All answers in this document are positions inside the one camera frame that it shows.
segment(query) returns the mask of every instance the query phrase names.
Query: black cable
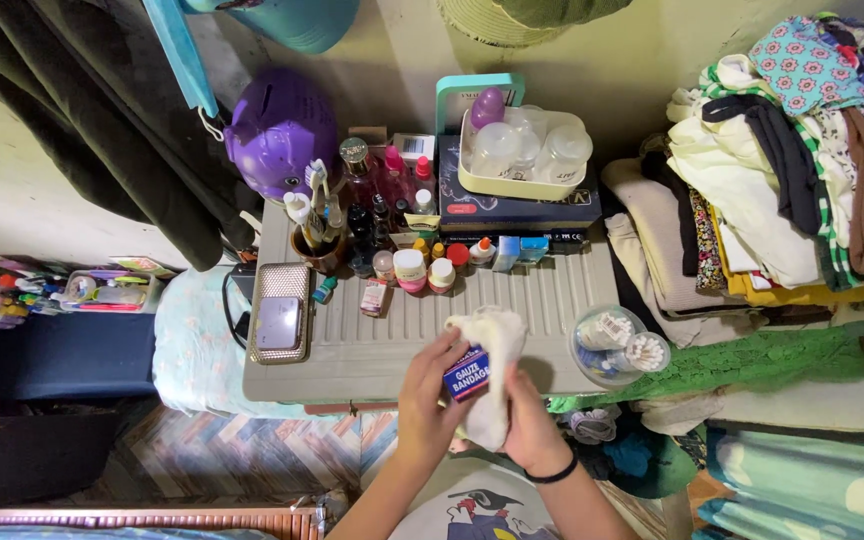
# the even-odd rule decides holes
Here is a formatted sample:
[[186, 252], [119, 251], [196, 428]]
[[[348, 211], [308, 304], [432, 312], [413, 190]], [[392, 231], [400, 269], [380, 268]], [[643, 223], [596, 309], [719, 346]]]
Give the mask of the black cable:
[[233, 267], [232, 270], [225, 274], [225, 277], [222, 278], [222, 310], [225, 312], [225, 323], [228, 324], [228, 331], [232, 333], [232, 338], [235, 339], [235, 342], [239, 344], [239, 347], [242, 347], [245, 350], [249, 350], [249, 347], [247, 347], [246, 344], [242, 342], [242, 338], [239, 337], [239, 334], [235, 333], [233, 314], [229, 313], [229, 278], [233, 276], [234, 271], [235, 268]]

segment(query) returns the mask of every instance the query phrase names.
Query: herringbone floor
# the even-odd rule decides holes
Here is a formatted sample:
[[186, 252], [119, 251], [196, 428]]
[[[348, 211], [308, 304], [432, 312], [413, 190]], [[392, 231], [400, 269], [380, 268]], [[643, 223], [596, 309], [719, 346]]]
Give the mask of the herringbone floor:
[[397, 428], [391, 412], [261, 420], [188, 417], [160, 404], [118, 438], [95, 484], [56, 503], [287, 501], [339, 485], [357, 488], [396, 448]]

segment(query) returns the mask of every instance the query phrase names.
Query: phone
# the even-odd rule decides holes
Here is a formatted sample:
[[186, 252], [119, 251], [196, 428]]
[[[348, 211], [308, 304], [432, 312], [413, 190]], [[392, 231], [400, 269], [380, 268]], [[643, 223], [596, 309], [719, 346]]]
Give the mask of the phone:
[[262, 351], [284, 351], [299, 346], [302, 302], [297, 296], [263, 298], [255, 321], [255, 346]]

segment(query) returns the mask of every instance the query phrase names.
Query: light blue bedsheet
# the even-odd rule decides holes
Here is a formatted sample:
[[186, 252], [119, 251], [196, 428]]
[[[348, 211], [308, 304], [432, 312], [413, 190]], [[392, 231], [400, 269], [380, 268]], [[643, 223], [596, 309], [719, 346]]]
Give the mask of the light blue bedsheet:
[[69, 526], [0, 525], [0, 540], [278, 540], [271, 534], [231, 528], [229, 530], [186, 530], [183, 528], [104, 528], [90, 530]]
[[[151, 374], [162, 403], [192, 415], [209, 411], [221, 416], [295, 420], [309, 416], [301, 405], [250, 401], [242, 393], [245, 350], [229, 331], [222, 309], [222, 280], [232, 269], [188, 270], [172, 279], [155, 313], [155, 354]], [[232, 321], [252, 307], [239, 287], [228, 282]]]

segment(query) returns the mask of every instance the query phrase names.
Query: pen holder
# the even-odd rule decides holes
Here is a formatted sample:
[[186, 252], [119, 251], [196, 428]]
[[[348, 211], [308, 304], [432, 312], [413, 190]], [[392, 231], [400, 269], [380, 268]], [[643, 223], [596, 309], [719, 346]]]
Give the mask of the pen holder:
[[324, 244], [318, 249], [322, 254], [314, 255], [303, 237], [302, 226], [296, 225], [292, 231], [292, 250], [306, 266], [323, 276], [335, 274], [335, 271], [346, 263], [346, 246], [346, 233], [343, 231], [331, 244]]

